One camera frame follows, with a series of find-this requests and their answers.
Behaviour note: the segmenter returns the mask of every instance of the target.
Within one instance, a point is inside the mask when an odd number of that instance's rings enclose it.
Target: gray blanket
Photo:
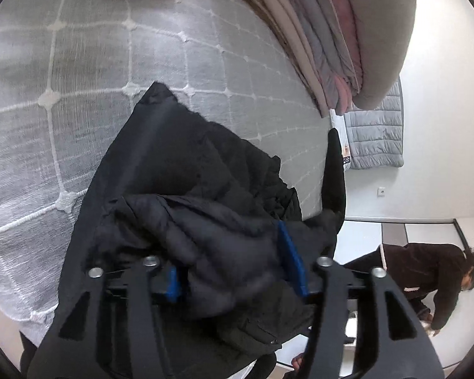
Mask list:
[[[378,108],[352,105],[344,115],[351,149],[351,168],[401,167],[404,134],[402,86],[398,79]]]

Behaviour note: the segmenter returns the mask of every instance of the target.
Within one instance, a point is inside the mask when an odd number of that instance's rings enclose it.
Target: person bending over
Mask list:
[[[474,249],[461,250],[452,244],[382,244],[376,251],[344,265],[370,272],[385,268],[402,289],[420,320],[429,322],[434,336],[444,327],[455,309],[460,291],[474,288]],[[434,296],[435,314],[422,300]]]

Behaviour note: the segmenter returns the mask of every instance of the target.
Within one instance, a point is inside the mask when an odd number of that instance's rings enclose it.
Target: stack of bedding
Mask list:
[[[289,53],[322,116],[376,108],[397,80],[416,0],[248,0]]]

